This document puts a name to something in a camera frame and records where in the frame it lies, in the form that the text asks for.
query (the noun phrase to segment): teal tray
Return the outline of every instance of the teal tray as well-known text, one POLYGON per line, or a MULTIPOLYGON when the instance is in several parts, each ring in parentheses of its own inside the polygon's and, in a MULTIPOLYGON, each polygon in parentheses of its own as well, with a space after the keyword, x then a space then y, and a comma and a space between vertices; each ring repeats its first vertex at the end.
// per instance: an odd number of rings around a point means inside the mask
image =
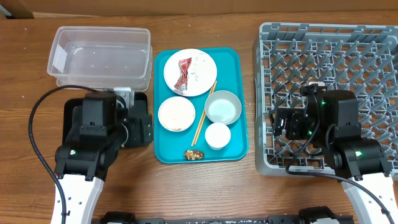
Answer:
POLYGON ((205 101, 209 91, 194 97, 187 97, 195 106, 196 116, 193 124, 185 131, 176 133, 166 130, 159 123, 157 112, 160 105, 172 96, 178 96, 168 86, 163 77, 166 61, 179 50, 166 50, 158 54, 155 58, 154 75, 154 113, 155 113, 155 155, 160 162, 166 164, 179 164, 186 162, 213 162, 213 161, 233 161, 242 159, 249 149, 248 126, 246 124, 246 112, 244 109, 243 83, 239 55, 231 48, 212 48, 201 49, 208 53, 217 66, 217 86, 215 91, 227 90, 238 96, 242 103, 242 113, 237 121, 228 125, 231 130, 231 140, 228 145, 219 151, 212 150, 206 143, 205 131, 211 124, 206 117, 199 135, 197 144, 191 147, 193 136, 198 127, 200 116, 205 107, 205 101), (183 153, 187 149, 196 149, 205 153, 205 158, 197 161, 187 161, 183 153))

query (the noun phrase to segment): clear plastic container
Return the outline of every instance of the clear plastic container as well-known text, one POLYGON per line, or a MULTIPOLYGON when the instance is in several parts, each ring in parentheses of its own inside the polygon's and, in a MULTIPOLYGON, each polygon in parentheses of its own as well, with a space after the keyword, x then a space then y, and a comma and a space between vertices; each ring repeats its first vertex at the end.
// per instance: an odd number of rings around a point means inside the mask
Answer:
POLYGON ((57 85, 146 91, 152 70, 150 32, 125 27, 60 27, 47 73, 57 85))

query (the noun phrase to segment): bowl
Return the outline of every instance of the bowl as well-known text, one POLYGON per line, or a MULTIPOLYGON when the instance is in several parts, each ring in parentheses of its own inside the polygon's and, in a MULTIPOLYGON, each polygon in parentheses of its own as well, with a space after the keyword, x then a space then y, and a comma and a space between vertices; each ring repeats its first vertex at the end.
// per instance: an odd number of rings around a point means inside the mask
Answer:
POLYGON ((231 140, 231 130, 223 123, 213 123, 207 127, 205 139, 212 149, 220 150, 231 140))
POLYGON ((205 111, 207 117, 213 123, 229 125, 241 115, 242 104, 235 94, 230 91, 220 90, 207 98, 205 111))
POLYGON ((184 131, 195 120, 195 107, 188 99, 174 96, 161 104, 157 116, 165 129, 173 132, 184 131))

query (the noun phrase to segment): white label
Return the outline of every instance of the white label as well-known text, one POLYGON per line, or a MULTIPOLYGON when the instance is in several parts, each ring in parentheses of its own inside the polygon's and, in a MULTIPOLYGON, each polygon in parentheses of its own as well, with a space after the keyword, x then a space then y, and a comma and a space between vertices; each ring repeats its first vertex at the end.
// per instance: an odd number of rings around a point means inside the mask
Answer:
POLYGON ((67 60, 67 52, 57 44, 57 48, 55 49, 54 60, 52 61, 52 65, 58 69, 61 73, 63 73, 63 69, 65 67, 65 62, 67 60))

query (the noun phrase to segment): chopstick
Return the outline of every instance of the chopstick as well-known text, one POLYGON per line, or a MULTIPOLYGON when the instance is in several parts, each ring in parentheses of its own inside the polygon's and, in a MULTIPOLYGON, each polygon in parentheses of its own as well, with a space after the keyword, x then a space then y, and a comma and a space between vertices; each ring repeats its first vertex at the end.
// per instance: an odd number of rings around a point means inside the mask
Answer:
MULTIPOLYGON (((213 87, 211 87, 210 92, 209 92, 209 96, 214 93, 214 89, 216 88, 216 85, 217 85, 217 80, 214 82, 213 87)), ((200 131, 201 131, 201 127, 203 126, 203 122, 205 121, 205 118, 206 118, 206 113, 205 113, 205 109, 203 109, 203 112, 202 112, 200 120, 199 120, 197 131, 195 133, 195 136, 193 137, 193 141, 192 141, 191 147, 193 147, 198 141, 198 138, 199 138, 199 135, 200 135, 200 131)))

